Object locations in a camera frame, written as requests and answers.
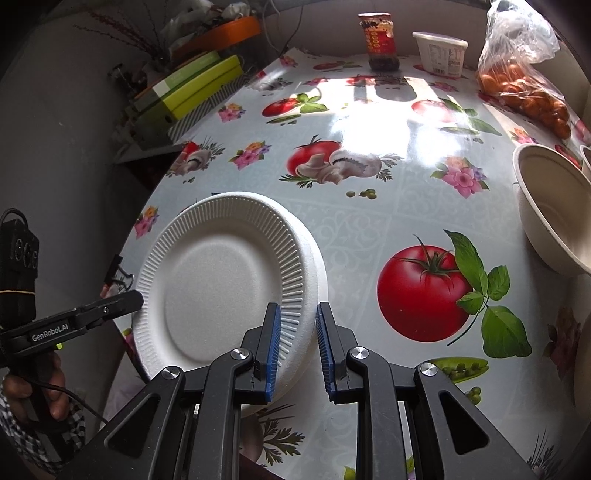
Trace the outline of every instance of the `red jar label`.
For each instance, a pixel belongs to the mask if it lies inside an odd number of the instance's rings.
[[[385,31],[366,30],[365,41],[369,53],[392,55],[396,53],[394,37],[389,37]]]

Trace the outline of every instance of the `food container label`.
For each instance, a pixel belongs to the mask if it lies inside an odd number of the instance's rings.
[[[433,73],[460,76],[462,73],[462,50],[429,44],[429,56]]]
[[[384,30],[367,29],[365,31],[365,41],[368,45],[369,53],[381,53],[392,55],[396,53],[396,44],[394,36]]]

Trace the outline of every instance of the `glass jar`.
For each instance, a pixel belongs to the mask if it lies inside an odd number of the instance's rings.
[[[369,67],[377,72],[393,72],[400,67],[394,43],[394,23],[387,13],[359,14],[365,32]]]

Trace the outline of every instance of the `gray wall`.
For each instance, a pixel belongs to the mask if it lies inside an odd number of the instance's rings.
[[[94,27],[86,15],[41,25],[0,82],[0,210],[21,209],[40,239],[38,318],[98,299],[145,197],[123,167],[111,167],[125,99],[106,78],[141,55],[73,23]],[[114,325],[68,342],[67,386],[100,405],[122,351]]]

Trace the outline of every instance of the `pink flower print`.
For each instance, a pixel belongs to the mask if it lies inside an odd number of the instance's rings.
[[[246,111],[242,109],[242,105],[237,105],[235,103],[225,105],[217,111],[217,114],[222,119],[222,122],[236,120],[241,118],[245,113]]]
[[[135,222],[134,225],[135,229],[135,239],[143,237],[146,233],[148,233],[152,229],[152,222],[151,219],[142,219]]]
[[[562,307],[558,311],[556,327],[548,325],[548,335],[550,343],[543,355],[550,357],[556,365],[558,377],[563,378],[574,367],[581,336],[581,324],[574,319],[571,307]]]
[[[156,207],[149,206],[146,211],[139,216],[135,222],[135,238],[138,239],[149,233],[152,230],[153,224],[158,219],[158,209]]]
[[[238,113],[228,108],[220,110],[217,114],[222,119],[222,122],[229,122],[238,118]]]
[[[443,90],[444,92],[457,92],[457,88],[445,82],[429,82],[429,86]]]
[[[476,192],[482,191],[482,186],[474,178],[474,171],[469,167],[462,169],[449,167],[442,180],[454,187],[465,199]]]
[[[281,65],[284,67],[297,67],[297,62],[291,57],[288,57],[287,55],[279,57],[279,61],[281,62]]]
[[[257,151],[245,150],[242,155],[234,159],[234,164],[238,167],[238,170],[242,170],[244,167],[259,160],[260,153]]]
[[[522,128],[514,128],[511,133],[511,139],[517,143],[537,143],[535,138],[529,136],[529,134]]]

